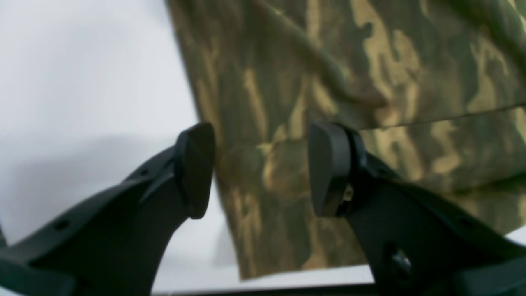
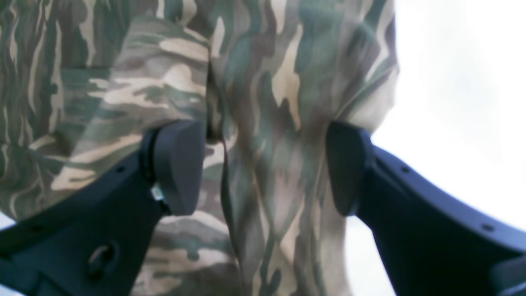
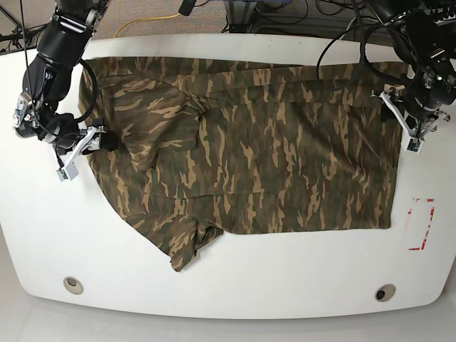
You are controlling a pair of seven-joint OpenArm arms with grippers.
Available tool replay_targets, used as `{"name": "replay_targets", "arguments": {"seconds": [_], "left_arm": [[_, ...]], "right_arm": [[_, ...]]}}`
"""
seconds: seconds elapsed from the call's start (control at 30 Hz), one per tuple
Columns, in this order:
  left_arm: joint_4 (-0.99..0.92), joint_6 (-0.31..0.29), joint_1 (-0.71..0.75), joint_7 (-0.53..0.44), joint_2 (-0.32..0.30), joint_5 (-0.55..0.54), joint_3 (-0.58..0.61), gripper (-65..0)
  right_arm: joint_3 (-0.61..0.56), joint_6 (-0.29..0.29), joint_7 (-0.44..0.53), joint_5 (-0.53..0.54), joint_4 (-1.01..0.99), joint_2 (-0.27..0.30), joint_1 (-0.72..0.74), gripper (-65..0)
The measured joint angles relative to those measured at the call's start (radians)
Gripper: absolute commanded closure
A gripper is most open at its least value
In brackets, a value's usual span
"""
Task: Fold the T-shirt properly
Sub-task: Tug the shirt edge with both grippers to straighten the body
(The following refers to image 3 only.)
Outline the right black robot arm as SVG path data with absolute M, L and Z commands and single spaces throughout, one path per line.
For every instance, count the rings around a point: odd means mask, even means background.
M 37 55 L 26 63 L 23 90 L 13 115 L 13 127 L 21 138 L 37 137 L 53 146 L 58 173 L 70 180 L 77 175 L 74 160 L 96 150 L 114 150 L 113 134 L 103 119 L 95 119 L 86 128 L 98 99 L 98 82 L 83 60 L 83 52 L 97 31 L 109 1 L 57 1 L 51 20 L 37 46 Z M 80 117 L 59 114 L 58 104 L 68 95 L 75 66 L 82 65 L 88 74 L 91 96 Z

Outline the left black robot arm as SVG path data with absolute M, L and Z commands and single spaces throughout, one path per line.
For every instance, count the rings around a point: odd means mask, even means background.
M 398 57 L 414 76 L 390 76 L 376 70 L 361 45 L 363 65 L 385 83 L 374 97 L 383 101 L 387 118 L 395 118 L 411 142 L 422 142 L 449 115 L 441 111 L 455 101 L 455 42 L 453 30 L 438 24 L 455 13 L 454 1 L 367 1 L 378 24 L 364 31 L 364 39 L 378 29 L 388 31 Z

